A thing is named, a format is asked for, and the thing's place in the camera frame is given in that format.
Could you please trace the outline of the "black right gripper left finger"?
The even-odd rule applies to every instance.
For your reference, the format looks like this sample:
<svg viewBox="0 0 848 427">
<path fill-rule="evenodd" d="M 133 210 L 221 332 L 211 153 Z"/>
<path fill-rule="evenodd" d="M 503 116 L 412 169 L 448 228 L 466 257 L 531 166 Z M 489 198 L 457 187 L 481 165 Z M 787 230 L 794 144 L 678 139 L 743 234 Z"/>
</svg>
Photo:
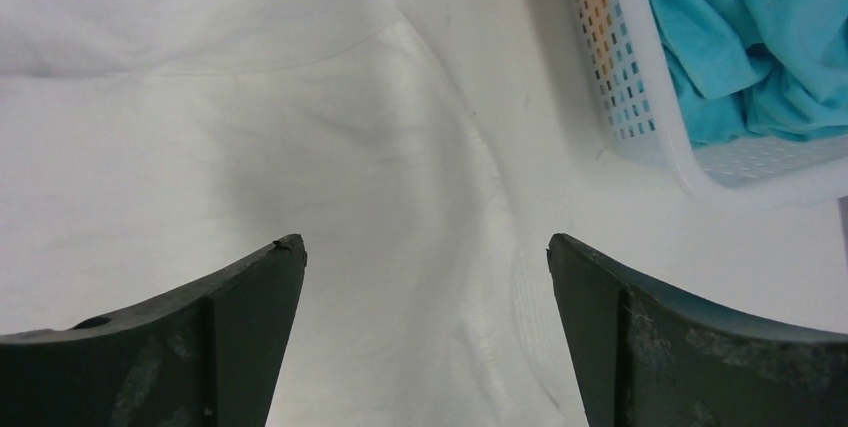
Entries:
<svg viewBox="0 0 848 427">
<path fill-rule="evenodd" d="M 304 282 L 290 234 L 68 330 L 1 339 L 5 426 L 262 426 Z"/>
</svg>

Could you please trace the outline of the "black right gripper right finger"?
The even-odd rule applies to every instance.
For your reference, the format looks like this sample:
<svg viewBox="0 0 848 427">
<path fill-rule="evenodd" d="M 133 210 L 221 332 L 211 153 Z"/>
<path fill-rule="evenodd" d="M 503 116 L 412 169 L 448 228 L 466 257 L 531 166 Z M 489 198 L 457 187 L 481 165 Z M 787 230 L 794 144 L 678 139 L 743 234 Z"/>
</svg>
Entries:
<svg viewBox="0 0 848 427">
<path fill-rule="evenodd" d="M 847 338 L 740 312 L 557 234 L 554 295 L 592 426 L 843 426 Z"/>
</svg>

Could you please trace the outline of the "white t shirt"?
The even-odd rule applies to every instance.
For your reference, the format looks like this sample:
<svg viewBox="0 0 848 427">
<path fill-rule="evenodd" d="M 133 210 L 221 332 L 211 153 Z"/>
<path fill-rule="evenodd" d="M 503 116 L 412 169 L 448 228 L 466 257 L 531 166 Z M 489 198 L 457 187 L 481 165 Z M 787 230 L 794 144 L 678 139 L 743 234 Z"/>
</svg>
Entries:
<svg viewBox="0 0 848 427">
<path fill-rule="evenodd" d="M 581 426 L 527 0 L 1 0 L 1 329 L 298 233 L 273 426 Z"/>
</svg>

